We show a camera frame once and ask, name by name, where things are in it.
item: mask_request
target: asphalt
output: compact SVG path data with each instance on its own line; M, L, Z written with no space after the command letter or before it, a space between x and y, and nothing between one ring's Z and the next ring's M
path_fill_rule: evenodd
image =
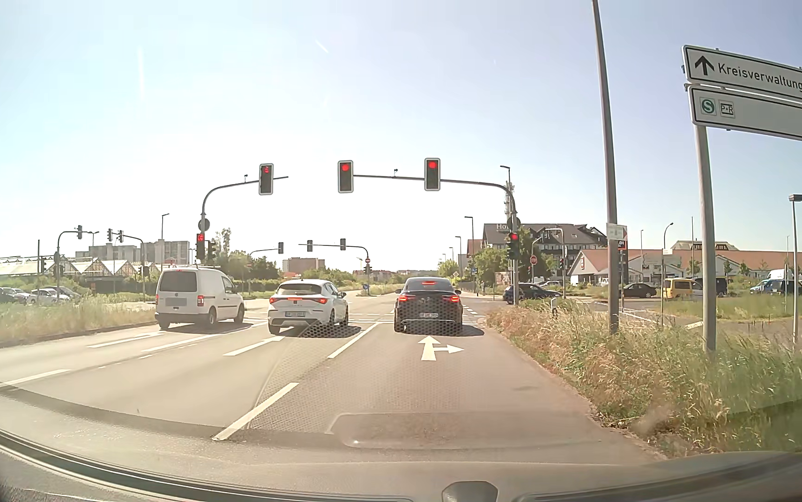
M600 427L583 397L484 325L485 315L507 308L502 300L465 297L455 336L395 332L394 302L395 295L352 296L351 325L330 330L274 336L266 300L253 300L245 323L216 330L151 326L1 348L0 427L91 456L89 439L73 429L95 441L114 430L173 432L198 441L193 455L214 458L228 454L226 445L242 457L271 441L282 447L273 458L287 461L299 461L287 453L293 448L319 447L336 447L337 461L435 452L468 461L659 459ZM93 427L64 426L67 433L51 418L16 418L40 410Z

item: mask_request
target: black arrow on sign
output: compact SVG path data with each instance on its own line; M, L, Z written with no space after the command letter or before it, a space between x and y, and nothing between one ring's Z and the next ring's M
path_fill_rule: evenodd
M704 72L706 77L708 76L708 68L710 68L712 72L714 71L714 65L711 64L710 61L708 61L708 58L704 56L698 58L698 61L696 61L696 68L698 68L699 64L702 65L702 72Z

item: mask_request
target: windshield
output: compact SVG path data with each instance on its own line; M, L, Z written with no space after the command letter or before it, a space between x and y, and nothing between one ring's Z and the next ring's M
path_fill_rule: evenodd
M0 431L285 499L802 454L802 2L0 0Z

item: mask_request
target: curb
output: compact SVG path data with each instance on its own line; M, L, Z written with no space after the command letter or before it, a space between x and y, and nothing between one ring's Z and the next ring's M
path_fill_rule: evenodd
M32 345L33 343L38 343L41 341L50 341L50 340L58 340L61 338L72 338L72 337L83 337L86 335L94 335L97 333L106 333L107 331L118 331L118 330L128 330L131 328L141 328L144 326L150 326L152 324L156 324L156 321L150 321L148 323L136 323L136 324L124 324L122 326L110 326L108 328L97 328L95 330L85 330L85 331L77 331L75 333L57 333L54 335L44 335L41 337L36 337L33 339L16 339L16 340L5 340L0 341L0 348L8 348L8 347L16 347L20 345Z

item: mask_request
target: white hatchback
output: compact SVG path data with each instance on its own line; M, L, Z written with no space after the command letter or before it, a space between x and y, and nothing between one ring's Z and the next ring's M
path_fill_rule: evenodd
M276 335L289 326L348 326L345 295L328 280L287 280L268 300L268 330Z

